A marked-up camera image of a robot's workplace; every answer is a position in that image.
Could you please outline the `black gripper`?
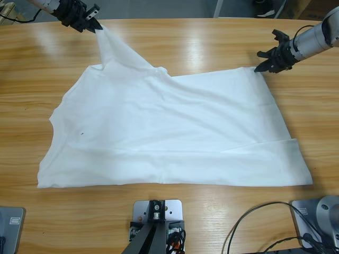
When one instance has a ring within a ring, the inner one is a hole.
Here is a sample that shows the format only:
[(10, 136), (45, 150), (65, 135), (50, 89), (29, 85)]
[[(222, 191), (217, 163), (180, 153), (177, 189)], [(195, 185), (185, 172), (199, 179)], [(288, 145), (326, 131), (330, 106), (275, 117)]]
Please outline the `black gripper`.
[(59, 1), (59, 6), (53, 11), (55, 16), (64, 26), (70, 26), (82, 33), (87, 30), (95, 33), (96, 30), (102, 30), (102, 26), (95, 18), (99, 13), (100, 7), (94, 4), (89, 10), (82, 1)]
[(279, 30), (273, 30), (272, 34), (278, 42), (278, 46), (266, 52), (259, 51), (257, 56), (265, 58), (264, 62), (260, 63), (254, 72), (270, 72), (276, 73), (283, 70), (290, 70), (292, 66), (299, 62), (291, 52), (290, 38), (287, 34)]

